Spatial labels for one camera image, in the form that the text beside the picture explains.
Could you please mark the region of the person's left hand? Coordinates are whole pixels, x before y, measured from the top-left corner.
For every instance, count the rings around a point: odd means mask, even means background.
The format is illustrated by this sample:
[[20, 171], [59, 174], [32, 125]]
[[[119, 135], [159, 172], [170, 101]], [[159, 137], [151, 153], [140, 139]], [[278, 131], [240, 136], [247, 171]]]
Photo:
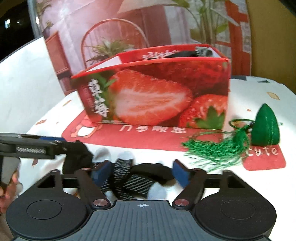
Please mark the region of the person's left hand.
[[6, 213], [9, 205], [13, 202], [15, 197], [22, 191], [22, 184], [19, 181], [19, 171], [15, 171], [12, 175], [11, 181], [4, 191], [1, 188], [0, 207], [1, 214]]

